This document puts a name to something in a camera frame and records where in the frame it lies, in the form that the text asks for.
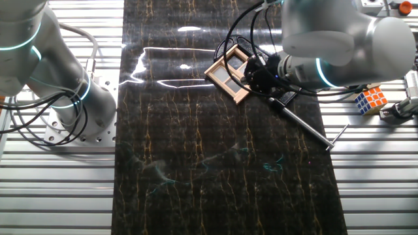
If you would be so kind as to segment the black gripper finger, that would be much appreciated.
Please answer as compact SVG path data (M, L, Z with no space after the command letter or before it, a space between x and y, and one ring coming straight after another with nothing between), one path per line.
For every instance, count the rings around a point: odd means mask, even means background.
M245 75L240 79L241 83L246 87L250 88L252 91L259 91L257 83L253 79L252 75Z
M259 69L258 58L256 55L252 55L247 60L247 65L244 72L255 72Z

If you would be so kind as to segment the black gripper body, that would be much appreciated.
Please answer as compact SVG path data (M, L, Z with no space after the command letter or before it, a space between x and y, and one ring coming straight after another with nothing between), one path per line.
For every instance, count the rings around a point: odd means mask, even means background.
M278 65L281 61L279 54L268 57L259 56L261 67L258 71L257 81L262 93L271 93L280 87L280 77L278 76Z

